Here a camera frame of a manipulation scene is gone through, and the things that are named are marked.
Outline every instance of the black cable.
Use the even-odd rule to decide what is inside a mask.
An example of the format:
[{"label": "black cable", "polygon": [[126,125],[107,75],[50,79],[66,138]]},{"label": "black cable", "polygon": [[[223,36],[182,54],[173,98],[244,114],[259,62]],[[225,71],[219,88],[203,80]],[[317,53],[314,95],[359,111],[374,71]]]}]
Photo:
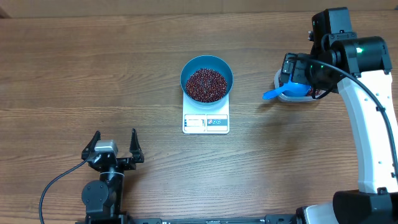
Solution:
[{"label": "black cable", "polygon": [[[312,68],[310,68],[310,75],[311,75],[311,80],[313,80]],[[312,98],[314,100],[322,99],[323,97],[327,96],[334,89],[333,86],[334,85],[332,85],[329,89],[327,89],[327,91],[323,92],[320,96],[316,97],[316,93],[315,92],[317,91],[317,87],[315,86],[315,84],[313,84],[312,85],[312,94],[311,94]]]},{"label": "black cable", "polygon": [[71,173],[72,171],[74,171],[75,169],[81,167],[84,163],[87,162],[87,159],[84,160],[83,162],[79,163],[77,166],[75,166],[74,168],[64,172],[63,174],[59,175],[58,177],[54,178],[53,180],[51,180],[51,182],[49,184],[47,184],[47,186],[44,188],[42,196],[40,198],[40,202],[39,202],[39,218],[40,218],[40,222],[41,224],[44,224],[44,219],[43,219],[43,212],[42,212],[42,207],[43,207],[43,200],[44,200],[44,195],[47,192],[47,190],[51,187],[52,184],[54,184],[57,180],[61,179],[61,177]]},{"label": "black cable", "polygon": [[370,89],[368,89],[365,85],[363,85],[363,83],[361,81],[359,81],[357,78],[355,78],[354,76],[350,75],[349,73],[341,70],[340,68],[338,68],[336,66],[332,66],[332,65],[329,65],[328,63],[321,62],[319,60],[310,59],[310,58],[305,58],[305,57],[290,57],[289,59],[303,60],[303,61],[307,61],[307,62],[310,62],[310,63],[315,63],[315,64],[318,64],[318,65],[323,65],[323,66],[326,66],[328,68],[334,69],[337,72],[340,72],[342,76],[344,76],[346,78],[349,78],[350,80],[354,81],[357,85],[359,85],[369,95],[370,98],[372,98],[372,100],[374,101],[376,106],[379,108],[379,111],[381,113],[381,116],[383,117],[384,123],[386,124],[388,139],[389,139],[390,148],[391,148],[392,161],[394,163],[394,172],[395,172],[397,183],[398,183],[398,177],[397,177],[398,176],[397,151],[396,151],[396,144],[395,144],[395,141],[394,141],[394,135],[392,134],[391,124],[390,124],[390,121],[388,119],[388,116],[387,116],[385,108],[381,105],[381,103],[377,99],[377,97],[374,96],[372,91],[370,91]]}]

